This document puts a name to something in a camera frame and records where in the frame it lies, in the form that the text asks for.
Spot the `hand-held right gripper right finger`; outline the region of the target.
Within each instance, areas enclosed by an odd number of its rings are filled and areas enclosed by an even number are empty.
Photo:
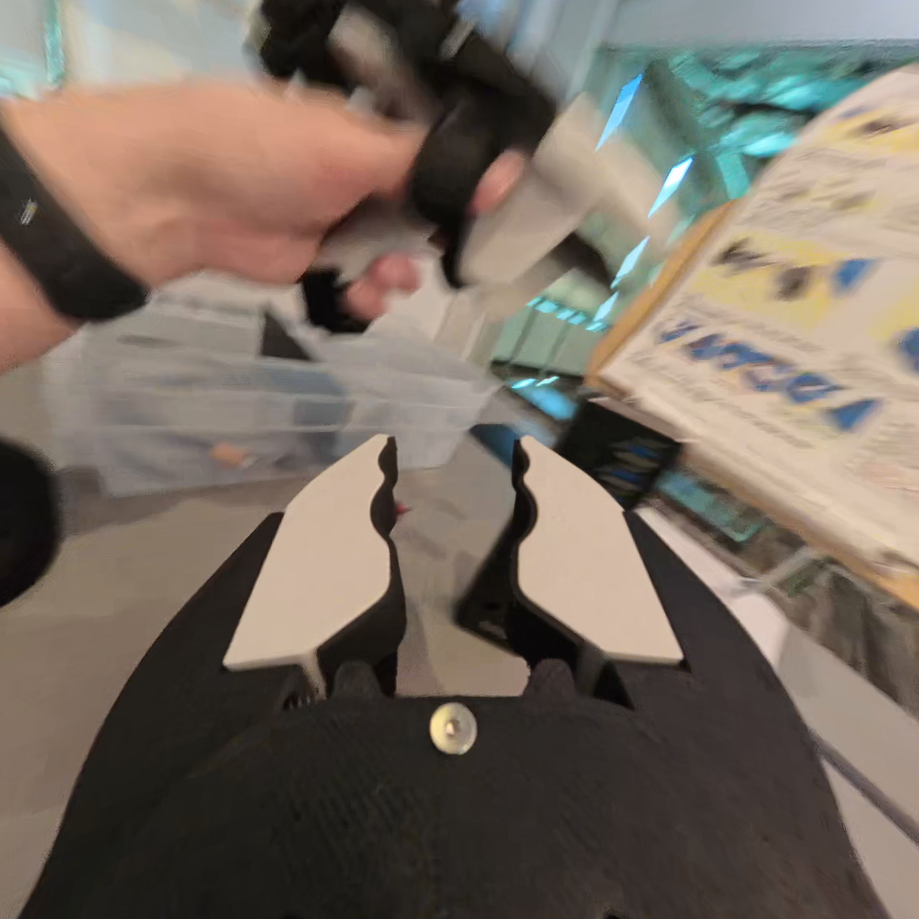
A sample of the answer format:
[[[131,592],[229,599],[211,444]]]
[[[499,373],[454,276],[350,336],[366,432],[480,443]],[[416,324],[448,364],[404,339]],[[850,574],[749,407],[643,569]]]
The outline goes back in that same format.
[[[514,446],[511,647],[559,659],[582,693],[612,693],[619,663],[679,668],[684,651],[619,503],[532,436]]]

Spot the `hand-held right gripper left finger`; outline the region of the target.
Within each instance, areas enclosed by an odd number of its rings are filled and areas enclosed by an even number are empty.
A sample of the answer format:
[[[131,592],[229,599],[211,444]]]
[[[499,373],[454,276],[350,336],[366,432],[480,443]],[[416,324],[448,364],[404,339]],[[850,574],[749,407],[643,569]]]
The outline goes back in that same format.
[[[374,435],[286,506],[224,654],[245,672],[283,665],[330,693],[342,665],[367,665],[394,693],[407,615],[392,530],[394,437]]]

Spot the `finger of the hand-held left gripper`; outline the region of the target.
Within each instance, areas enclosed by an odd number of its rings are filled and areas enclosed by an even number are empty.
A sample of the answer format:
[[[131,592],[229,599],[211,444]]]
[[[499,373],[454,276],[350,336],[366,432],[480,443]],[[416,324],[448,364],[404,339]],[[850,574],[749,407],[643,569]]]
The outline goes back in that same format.
[[[612,281],[603,256],[577,232],[586,203],[548,183],[517,183],[474,218],[460,257],[460,278],[474,285],[542,290],[575,271]]]
[[[504,237],[567,237],[592,216],[632,234],[632,146],[586,94],[562,109],[503,202]]]

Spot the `dark grey usb hub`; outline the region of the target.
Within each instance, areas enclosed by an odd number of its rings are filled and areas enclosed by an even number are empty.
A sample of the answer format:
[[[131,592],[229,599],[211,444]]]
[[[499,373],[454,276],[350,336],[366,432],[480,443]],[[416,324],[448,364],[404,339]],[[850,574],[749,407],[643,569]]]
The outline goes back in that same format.
[[[677,435],[663,422],[608,397],[580,401],[553,448],[627,512],[648,498],[682,450]],[[510,563],[519,517],[513,509],[452,616],[460,628],[504,650],[510,649],[504,625],[514,599]]]

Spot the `clear plastic box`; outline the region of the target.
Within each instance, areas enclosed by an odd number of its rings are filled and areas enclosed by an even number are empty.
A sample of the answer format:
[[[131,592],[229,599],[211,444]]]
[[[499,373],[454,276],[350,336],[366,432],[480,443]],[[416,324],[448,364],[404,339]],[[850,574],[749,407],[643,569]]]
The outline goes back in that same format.
[[[388,315],[309,325],[295,291],[196,278],[44,360],[58,467],[134,497],[312,477],[374,435],[401,470],[454,455],[498,388]]]

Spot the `person's left hand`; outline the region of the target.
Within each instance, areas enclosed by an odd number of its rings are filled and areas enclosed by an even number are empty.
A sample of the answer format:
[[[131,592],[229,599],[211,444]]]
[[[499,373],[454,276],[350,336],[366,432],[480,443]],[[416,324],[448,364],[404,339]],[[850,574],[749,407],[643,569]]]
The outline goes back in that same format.
[[[64,212],[135,281],[298,280],[367,200],[403,198],[430,132],[336,93],[186,80],[8,100],[2,124]]]

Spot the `instruction sheet on stand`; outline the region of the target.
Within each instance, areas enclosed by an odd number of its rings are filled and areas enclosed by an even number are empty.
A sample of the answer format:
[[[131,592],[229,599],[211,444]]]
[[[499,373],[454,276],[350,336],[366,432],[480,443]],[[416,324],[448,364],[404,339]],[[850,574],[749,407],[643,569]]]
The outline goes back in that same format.
[[[675,250],[663,263],[656,279],[626,307],[612,330],[595,349],[588,363],[585,380],[607,395],[624,398],[649,407],[646,398],[637,397],[628,387],[613,383],[607,366],[626,348],[640,331],[648,327],[660,313],[676,288],[695,268],[709,242],[729,224],[741,201],[731,201],[701,217],[681,238]],[[764,483],[752,476],[749,467],[735,469],[703,445],[700,436],[688,434],[683,428],[683,465],[739,501],[769,517],[777,525],[795,533],[817,555],[833,558],[861,580],[890,595],[897,602],[918,610],[917,569],[901,560],[880,560],[870,557],[856,546],[850,536],[842,533],[840,524],[824,524],[810,512],[780,494],[770,493]]]

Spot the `printed instruction sheet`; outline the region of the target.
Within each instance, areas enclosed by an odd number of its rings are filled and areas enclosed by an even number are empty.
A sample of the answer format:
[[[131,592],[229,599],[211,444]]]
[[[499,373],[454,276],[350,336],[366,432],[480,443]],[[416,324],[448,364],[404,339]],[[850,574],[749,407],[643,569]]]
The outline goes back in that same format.
[[[918,557],[917,65],[812,121],[600,373],[755,499]]]

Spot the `black wristband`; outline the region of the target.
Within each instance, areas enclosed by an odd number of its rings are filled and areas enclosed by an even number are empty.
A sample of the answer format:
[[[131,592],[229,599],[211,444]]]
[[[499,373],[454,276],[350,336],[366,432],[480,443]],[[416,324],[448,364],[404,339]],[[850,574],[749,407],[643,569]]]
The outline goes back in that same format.
[[[139,311],[150,290],[67,215],[1,128],[1,237],[53,311],[100,325]]]

